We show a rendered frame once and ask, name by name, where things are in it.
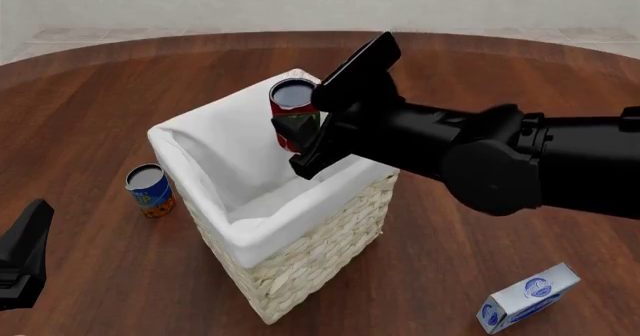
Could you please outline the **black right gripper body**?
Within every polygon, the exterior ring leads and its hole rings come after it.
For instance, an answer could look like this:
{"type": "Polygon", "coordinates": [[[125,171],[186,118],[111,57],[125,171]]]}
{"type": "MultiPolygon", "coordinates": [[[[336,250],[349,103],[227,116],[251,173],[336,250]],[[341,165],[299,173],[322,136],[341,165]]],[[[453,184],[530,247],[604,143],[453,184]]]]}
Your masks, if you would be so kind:
{"type": "Polygon", "coordinates": [[[365,133],[365,106],[373,94],[369,85],[319,85],[312,92],[311,104],[328,113],[320,125],[313,149],[290,159],[297,176],[313,179],[322,170],[350,155],[371,159],[365,133]]]}

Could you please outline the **white wicker basket with liner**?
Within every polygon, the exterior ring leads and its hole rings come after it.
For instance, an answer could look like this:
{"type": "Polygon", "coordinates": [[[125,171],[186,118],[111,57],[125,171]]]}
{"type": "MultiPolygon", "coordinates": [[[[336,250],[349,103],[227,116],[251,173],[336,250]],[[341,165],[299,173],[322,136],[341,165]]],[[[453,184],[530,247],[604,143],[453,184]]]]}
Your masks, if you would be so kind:
{"type": "Polygon", "coordinates": [[[319,290],[381,233],[399,171],[349,156],[302,179],[271,124],[293,69],[149,129],[203,241],[265,323],[319,290]]]}

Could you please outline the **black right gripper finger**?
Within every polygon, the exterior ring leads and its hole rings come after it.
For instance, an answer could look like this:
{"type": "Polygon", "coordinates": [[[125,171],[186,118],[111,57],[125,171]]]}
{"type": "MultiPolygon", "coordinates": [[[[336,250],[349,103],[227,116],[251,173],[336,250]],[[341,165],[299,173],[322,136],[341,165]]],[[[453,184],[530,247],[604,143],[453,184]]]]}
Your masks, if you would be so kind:
{"type": "Polygon", "coordinates": [[[271,123],[283,149],[289,152],[308,152],[315,144],[321,119],[319,115],[274,116],[271,123]]]}

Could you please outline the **red tomato sauce can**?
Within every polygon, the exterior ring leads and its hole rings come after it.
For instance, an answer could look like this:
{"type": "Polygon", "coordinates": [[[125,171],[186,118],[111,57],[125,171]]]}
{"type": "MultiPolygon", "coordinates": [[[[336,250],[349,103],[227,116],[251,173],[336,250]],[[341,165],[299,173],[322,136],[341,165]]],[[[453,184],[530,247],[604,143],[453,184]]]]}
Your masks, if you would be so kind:
{"type": "Polygon", "coordinates": [[[311,104],[315,84],[303,78],[279,81],[269,91],[269,101],[274,116],[319,115],[311,104]]]}

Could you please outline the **blue soup can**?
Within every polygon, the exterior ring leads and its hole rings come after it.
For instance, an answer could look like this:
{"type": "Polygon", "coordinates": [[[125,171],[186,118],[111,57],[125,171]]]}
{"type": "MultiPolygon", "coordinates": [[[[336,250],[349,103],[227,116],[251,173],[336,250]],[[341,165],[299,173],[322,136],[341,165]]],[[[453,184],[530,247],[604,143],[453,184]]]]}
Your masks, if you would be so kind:
{"type": "Polygon", "coordinates": [[[166,173],[158,164],[143,164],[131,170],[125,178],[125,189],[147,218],[167,215],[176,205],[166,173]]]}

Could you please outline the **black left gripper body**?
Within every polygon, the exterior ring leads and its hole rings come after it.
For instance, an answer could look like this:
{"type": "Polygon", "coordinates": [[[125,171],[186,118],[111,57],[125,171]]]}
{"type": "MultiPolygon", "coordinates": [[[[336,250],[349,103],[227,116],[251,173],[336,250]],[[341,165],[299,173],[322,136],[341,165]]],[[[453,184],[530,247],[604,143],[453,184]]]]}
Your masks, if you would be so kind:
{"type": "Polygon", "coordinates": [[[0,311],[33,308],[46,282],[45,266],[0,261],[0,311]]]}

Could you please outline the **white and blue food box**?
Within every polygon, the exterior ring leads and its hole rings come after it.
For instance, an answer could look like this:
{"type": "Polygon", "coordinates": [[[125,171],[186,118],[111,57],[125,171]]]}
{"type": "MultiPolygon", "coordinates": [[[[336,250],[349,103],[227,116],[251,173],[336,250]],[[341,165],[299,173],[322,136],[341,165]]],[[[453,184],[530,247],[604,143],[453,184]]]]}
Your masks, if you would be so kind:
{"type": "Polygon", "coordinates": [[[579,281],[570,266],[559,263],[492,293],[476,318],[488,335],[494,335],[557,302],[579,281]]]}

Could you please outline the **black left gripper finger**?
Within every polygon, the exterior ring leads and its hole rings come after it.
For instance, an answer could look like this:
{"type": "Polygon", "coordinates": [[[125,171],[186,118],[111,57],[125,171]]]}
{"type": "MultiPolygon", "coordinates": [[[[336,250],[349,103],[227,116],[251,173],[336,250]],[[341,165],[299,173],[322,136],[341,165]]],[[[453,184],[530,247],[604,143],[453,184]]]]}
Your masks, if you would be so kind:
{"type": "Polygon", "coordinates": [[[24,209],[0,236],[0,269],[46,276],[46,243],[53,215],[54,209],[43,199],[33,200],[24,209]]]}

